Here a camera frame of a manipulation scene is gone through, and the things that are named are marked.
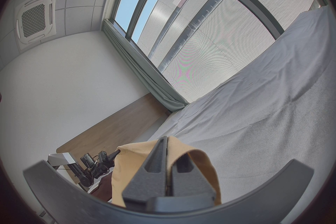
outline air vent grille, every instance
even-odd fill
[[[22,30],[24,37],[43,31],[45,29],[45,6],[39,4],[22,14]]]

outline wooden headboard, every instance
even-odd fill
[[[80,160],[84,154],[93,157],[100,151],[113,153],[118,146],[132,142],[166,112],[167,108],[149,93],[66,142],[56,153],[71,152],[85,169]],[[74,173],[68,173],[78,184]]]

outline ceiling air conditioning vent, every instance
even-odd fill
[[[56,34],[55,0],[27,0],[15,8],[15,14],[20,51]]]

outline green curtain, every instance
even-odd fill
[[[103,21],[103,31],[127,65],[161,104],[172,112],[189,104],[150,63],[140,49],[126,40],[109,20]]]

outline folded cloth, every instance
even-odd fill
[[[157,140],[119,146],[120,153],[116,156],[112,174],[112,204],[125,207],[122,192],[138,169],[141,167]],[[183,144],[176,137],[169,136],[167,144],[167,184],[170,184],[170,172],[173,164],[184,154],[194,161],[208,182],[216,191],[215,205],[221,204],[221,191],[215,168],[205,152]]]
[[[102,200],[109,201],[112,198],[112,188],[111,188],[111,177],[112,173],[101,178],[98,187],[96,187],[93,191],[90,192],[92,196]]]

